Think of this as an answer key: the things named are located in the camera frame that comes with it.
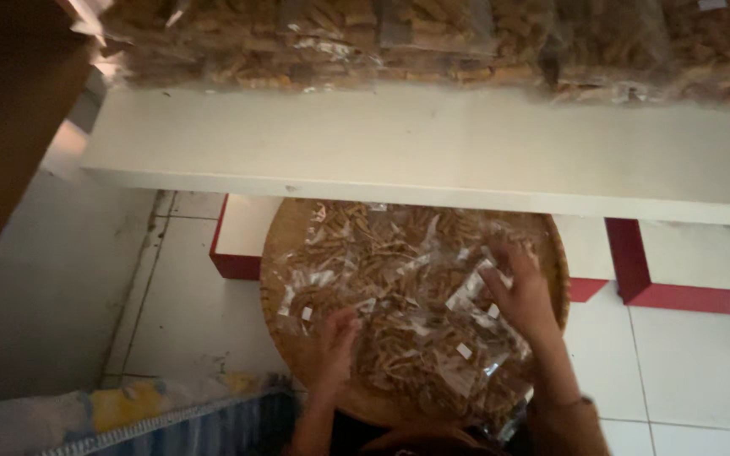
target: hand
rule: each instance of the hand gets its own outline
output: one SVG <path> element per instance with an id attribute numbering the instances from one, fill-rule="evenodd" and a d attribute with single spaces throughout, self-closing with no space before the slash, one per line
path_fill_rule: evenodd
<path id="1" fill-rule="evenodd" d="M 479 271 L 503 317 L 532 347 L 540 346 L 554 336 L 561 337 L 548 295 L 548 281 L 540 273 L 536 259 L 511 245 L 494 247 L 492 254 L 498 260 L 507 258 L 514 274 L 510 290 L 503 284 L 497 269 Z"/>
<path id="2" fill-rule="evenodd" d="M 360 319 L 353 308 L 334 311 L 320 333 L 320 371 L 314 389 L 339 392 L 351 374 L 351 350 L 360 332 Z"/>

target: white tile floor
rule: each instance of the white tile floor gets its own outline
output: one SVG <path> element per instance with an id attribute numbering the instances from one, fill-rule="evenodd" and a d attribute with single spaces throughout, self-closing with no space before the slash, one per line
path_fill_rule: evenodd
<path id="1" fill-rule="evenodd" d="M 287 372 L 257 282 L 222 279 L 208 258 L 222 200 L 171 193 L 158 206 L 104 385 Z M 616 456 L 730 455 L 730 316 L 625 307 L 612 282 L 573 304 L 565 339 Z"/>

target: woven bamboo tray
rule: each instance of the woven bamboo tray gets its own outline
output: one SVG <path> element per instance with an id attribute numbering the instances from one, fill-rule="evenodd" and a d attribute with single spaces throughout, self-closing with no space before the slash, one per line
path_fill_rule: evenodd
<path id="1" fill-rule="evenodd" d="M 279 330 L 276 315 L 285 290 L 278 275 L 289 277 L 289 267 L 275 260 L 303 247 L 315 208 L 315 200 L 285 199 L 269 227 L 261 260 L 261 305 L 269 334 L 292 373 L 304 385 L 311 385 L 317 374 L 317 340 Z M 539 262 L 548 279 L 554 313 L 560 328 L 564 329 L 570 306 L 568 264 L 553 218 L 545 214 L 520 212 L 501 212 L 501 217 L 512 225 L 547 233 L 544 237 L 547 241 L 538 245 Z M 422 415 L 415 407 L 408 407 L 406 401 L 365 385 L 356 377 L 351 379 L 350 387 L 340 398 L 338 406 L 358 420 L 386 428 L 418 423 L 420 420 L 450 421 L 445 416 Z"/>

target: person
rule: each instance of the person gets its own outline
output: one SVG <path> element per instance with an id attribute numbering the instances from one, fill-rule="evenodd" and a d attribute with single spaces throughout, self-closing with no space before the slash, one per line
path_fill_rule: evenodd
<path id="1" fill-rule="evenodd" d="M 508 259 L 511 265 L 514 274 L 511 289 L 506 288 L 497 269 L 483 269 L 479 273 L 503 317 L 528 341 L 534 354 L 534 396 L 528 404 L 526 422 L 533 454 L 609 455 L 596 408 L 579 391 L 551 307 L 548 282 L 540 273 L 536 259 L 511 246 L 493 250 L 496 257 Z M 350 308 L 331 314 L 324 323 L 320 337 L 320 373 L 309 388 L 302 415 L 295 425 L 287 450 L 291 456 L 330 454 L 335 403 L 350 376 L 351 350 L 360 326 Z M 491 450 L 460 429 L 435 423 L 390 430 L 356 453 L 362 456 L 506 454 Z"/>

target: wall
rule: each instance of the wall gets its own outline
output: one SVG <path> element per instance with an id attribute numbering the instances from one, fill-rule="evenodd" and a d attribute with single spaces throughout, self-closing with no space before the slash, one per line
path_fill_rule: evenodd
<path id="1" fill-rule="evenodd" d="M 92 181 L 86 141 L 64 122 L 0 236 L 0 399 L 93 388 L 108 354 L 155 192 Z"/>

